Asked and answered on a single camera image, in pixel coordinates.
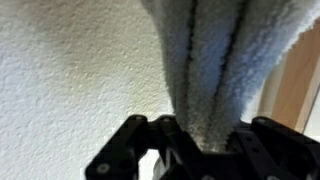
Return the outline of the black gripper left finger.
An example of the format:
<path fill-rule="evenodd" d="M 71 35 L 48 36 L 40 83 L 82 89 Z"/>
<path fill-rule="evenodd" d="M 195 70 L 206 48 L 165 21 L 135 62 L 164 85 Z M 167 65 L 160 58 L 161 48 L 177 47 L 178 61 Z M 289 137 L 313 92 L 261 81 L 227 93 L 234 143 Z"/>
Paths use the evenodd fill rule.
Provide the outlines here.
<path fill-rule="evenodd" d="M 86 167 L 86 180 L 138 180 L 139 161 L 150 149 L 158 151 L 165 165 L 160 180 L 200 180 L 192 163 L 200 151 L 171 115 L 154 121 L 130 116 Z"/>

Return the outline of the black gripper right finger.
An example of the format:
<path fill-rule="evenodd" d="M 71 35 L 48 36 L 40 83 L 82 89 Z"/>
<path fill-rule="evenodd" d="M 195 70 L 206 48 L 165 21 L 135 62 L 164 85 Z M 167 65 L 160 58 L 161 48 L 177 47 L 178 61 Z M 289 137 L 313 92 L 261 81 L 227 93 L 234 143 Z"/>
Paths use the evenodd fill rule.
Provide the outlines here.
<path fill-rule="evenodd" d="M 320 180 L 320 143 L 267 117 L 242 122 L 229 150 L 236 180 Z"/>

